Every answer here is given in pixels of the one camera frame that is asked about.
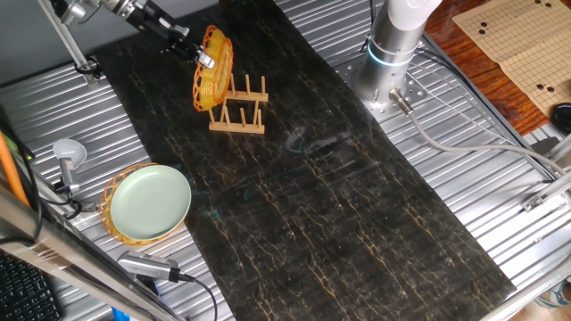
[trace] blue ring light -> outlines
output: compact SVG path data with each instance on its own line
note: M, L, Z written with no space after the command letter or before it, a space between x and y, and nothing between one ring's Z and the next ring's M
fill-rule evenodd
M409 62L412 60L412 56L411 56L410 59L408 59L408 60L405 61L405 62L385 62L385 61L379 59L378 57L376 57L375 54L371 51L370 41L371 41L371 40L369 40L369 42L367 43L368 55L369 55L371 58L373 58L373 61L375 61L375 62L377 62L377 63L383 64L383 65L389 66L389 67L399 67L399 66L403 66L403 65L409 63Z

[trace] black marble surface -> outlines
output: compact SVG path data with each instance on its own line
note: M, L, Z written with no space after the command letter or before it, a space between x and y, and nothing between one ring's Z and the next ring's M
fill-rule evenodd
M513 291L273 2L181 21L232 39L238 88L266 76L264 136L210 132L194 66L140 36L95 54L151 159L191 179L186 223L237 320L477 320Z

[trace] light green plate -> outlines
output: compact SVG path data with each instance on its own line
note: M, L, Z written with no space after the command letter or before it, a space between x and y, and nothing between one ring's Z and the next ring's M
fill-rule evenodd
M111 200L113 224L123 235L148 241L168 234L190 208L190 184L176 169L152 165L123 180Z

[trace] wooden rack peg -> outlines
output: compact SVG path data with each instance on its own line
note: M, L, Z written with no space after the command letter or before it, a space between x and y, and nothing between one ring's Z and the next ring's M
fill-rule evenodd
M268 101L268 94L266 93L266 78L263 76L261 77L261 92L259 93L251 91L249 75L245 76L245 81L246 91L238 91L235 88L234 75L230 75L231 92L227 93L226 99L224 99L224 103L222 104L222 110L220 111L220 121L216 121L214 119L214 113L212 110L208 111L211 118L211 123L209 125L210 130L250 134L263 134L266 131L266 127L261 124L260 109L260 102ZM241 122L231 122L230 116L228 115L228 100L254 102L252 124L248 124L246 122L244 108L240 108Z

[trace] black mouse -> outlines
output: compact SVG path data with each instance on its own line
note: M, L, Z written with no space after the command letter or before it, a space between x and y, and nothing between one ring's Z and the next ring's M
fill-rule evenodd
M571 134L571 103L560 103L554 107L551 122L565 134Z

